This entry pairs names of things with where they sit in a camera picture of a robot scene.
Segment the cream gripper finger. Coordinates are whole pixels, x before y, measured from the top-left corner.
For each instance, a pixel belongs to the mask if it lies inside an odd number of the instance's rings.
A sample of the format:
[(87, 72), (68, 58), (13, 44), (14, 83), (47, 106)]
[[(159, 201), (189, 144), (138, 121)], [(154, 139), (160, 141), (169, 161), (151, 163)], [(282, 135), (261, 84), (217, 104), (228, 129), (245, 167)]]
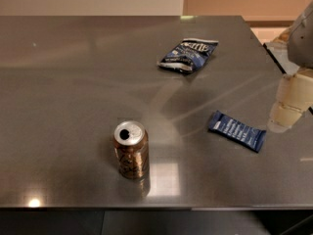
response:
[(283, 133), (291, 129), (312, 106), (313, 70), (300, 68), (294, 74), (284, 74), (267, 126), (272, 132)]

